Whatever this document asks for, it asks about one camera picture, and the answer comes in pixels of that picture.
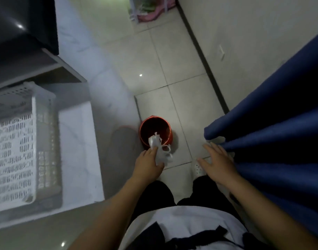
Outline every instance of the person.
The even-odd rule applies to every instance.
[[[196,178],[191,196],[177,205],[156,181],[164,169],[155,163],[157,148],[143,151],[132,177],[69,249],[318,249],[318,238],[241,177],[221,146],[204,148],[212,163],[198,163],[207,175]],[[272,246],[248,233],[215,182],[235,196]]]

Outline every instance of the white plastic basket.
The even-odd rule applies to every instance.
[[[34,82],[0,91],[0,211],[61,191],[54,100]]]

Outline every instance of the white plastic bag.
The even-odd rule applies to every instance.
[[[172,154],[171,154],[171,145],[161,145],[162,138],[160,138],[160,135],[155,133],[153,136],[149,137],[149,145],[151,149],[154,147],[158,147],[157,155],[156,155],[156,164],[163,162],[165,166],[168,162],[172,161]],[[168,147],[168,151],[164,151],[162,147]]]

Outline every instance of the curtain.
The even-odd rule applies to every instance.
[[[318,35],[204,129],[217,136],[243,177],[318,236]]]

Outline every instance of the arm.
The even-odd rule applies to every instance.
[[[101,215],[78,236],[69,250],[112,250],[119,247],[139,197],[164,169],[164,164],[157,166],[155,163],[157,150],[149,149],[139,155],[132,177],[108,200]]]
[[[224,185],[236,197],[265,237],[280,250],[318,249],[318,239],[267,199],[236,171],[227,152],[214,143],[204,145],[212,164],[198,159],[208,176]]]

